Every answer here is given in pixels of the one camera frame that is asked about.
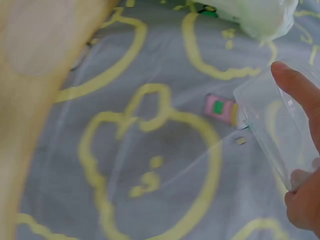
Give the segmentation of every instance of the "small crumb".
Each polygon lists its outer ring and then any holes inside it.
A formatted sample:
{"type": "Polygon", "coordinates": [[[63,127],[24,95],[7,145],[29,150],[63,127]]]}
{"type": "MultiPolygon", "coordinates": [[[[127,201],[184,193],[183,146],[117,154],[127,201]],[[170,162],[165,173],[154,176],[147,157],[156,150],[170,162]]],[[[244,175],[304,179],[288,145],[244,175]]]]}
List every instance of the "small crumb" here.
{"type": "Polygon", "coordinates": [[[237,145],[243,145],[243,144],[246,144],[246,143],[247,143],[247,140],[246,140],[243,136],[237,138],[235,141],[236,141],[236,144],[237,144],[237,145]]]}

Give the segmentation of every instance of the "yellow cartoon print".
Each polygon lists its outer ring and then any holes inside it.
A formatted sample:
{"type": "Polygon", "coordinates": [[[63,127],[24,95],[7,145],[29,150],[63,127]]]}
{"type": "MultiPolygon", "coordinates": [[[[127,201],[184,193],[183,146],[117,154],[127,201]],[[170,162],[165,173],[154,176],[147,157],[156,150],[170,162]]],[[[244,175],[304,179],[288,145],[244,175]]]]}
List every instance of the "yellow cartoon print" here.
{"type": "MultiPolygon", "coordinates": [[[[204,183],[190,209],[173,227],[158,236],[149,238],[149,240],[182,239],[199,223],[212,204],[218,187],[221,169],[222,148],[218,134],[201,117],[189,112],[180,112],[171,107],[171,91],[168,86],[158,83],[145,84],[137,90],[124,112],[105,111],[94,116],[84,130],[78,148],[78,157],[83,166],[85,177],[94,190],[93,197],[96,208],[100,213],[101,227],[106,237],[110,240],[130,240],[131,238],[118,229],[115,221],[117,209],[109,201],[108,191],[106,191],[108,176],[104,176],[99,172],[98,160],[91,151],[93,137],[102,123],[115,124],[117,126],[115,138],[121,140],[134,123],[138,124],[140,130],[147,134],[161,128],[168,120],[186,124],[199,132],[208,148],[208,167],[204,183]],[[148,94],[158,94],[159,96],[156,117],[144,120],[133,116],[140,101],[148,94]]],[[[164,159],[158,156],[151,159],[149,166],[153,169],[159,168],[162,166],[163,161],[164,159]]],[[[157,190],[160,186],[160,178],[159,175],[155,175],[152,172],[147,172],[142,176],[141,183],[145,185],[143,188],[135,186],[131,189],[130,196],[132,198],[157,190]]]]}

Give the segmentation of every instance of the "clear plastic bag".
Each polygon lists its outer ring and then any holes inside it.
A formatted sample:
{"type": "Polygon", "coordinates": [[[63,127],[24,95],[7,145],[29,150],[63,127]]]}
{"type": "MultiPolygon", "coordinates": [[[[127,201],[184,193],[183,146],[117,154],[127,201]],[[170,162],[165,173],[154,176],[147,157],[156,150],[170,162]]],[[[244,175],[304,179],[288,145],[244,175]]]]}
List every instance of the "clear plastic bag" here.
{"type": "MultiPolygon", "coordinates": [[[[319,73],[311,65],[295,59],[284,62],[320,87],[319,73]]],[[[296,179],[293,172],[314,172],[319,157],[301,105],[277,86],[270,67],[236,88],[234,97],[286,188],[297,189],[306,178],[296,179]]]]}

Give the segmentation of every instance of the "fabric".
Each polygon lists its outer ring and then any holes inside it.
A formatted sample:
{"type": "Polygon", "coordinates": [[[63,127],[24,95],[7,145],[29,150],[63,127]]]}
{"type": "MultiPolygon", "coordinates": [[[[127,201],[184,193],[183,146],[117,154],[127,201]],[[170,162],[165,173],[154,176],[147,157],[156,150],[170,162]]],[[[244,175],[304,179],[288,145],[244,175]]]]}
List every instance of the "fabric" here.
{"type": "Polygon", "coordinates": [[[127,0],[96,32],[38,140],[17,240],[316,239],[288,222],[251,131],[203,110],[275,59],[319,65],[320,5],[272,42],[202,8],[127,0]]]}

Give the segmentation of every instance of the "beige cloth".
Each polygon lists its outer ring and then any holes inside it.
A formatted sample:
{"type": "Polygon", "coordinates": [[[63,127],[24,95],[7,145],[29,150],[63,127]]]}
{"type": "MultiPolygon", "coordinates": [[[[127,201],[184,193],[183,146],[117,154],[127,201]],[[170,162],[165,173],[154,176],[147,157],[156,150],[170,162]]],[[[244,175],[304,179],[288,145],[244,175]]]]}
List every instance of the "beige cloth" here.
{"type": "MultiPolygon", "coordinates": [[[[86,41],[118,1],[75,0],[74,17],[67,18],[74,21],[70,47],[61,58],[57,58],[56,62],[53,61],[45,73],[27,76],[15,70],[17,68],[9,61],[10,52],[6,50],[8,17],[16,3],[13,0],[0,0],[0,239],[2,240],[15,239],[16,213],[31,155],[59,88],[86,41]]],[[[25,2],[26,5],[35,3],[34,0],[25,2]]],[[[28,31],[25,27],[19,30],[28,31]]],[[[30,59],[33,62],[28,64],[34,66],[33,63],[37,59],[30,59]]]]}

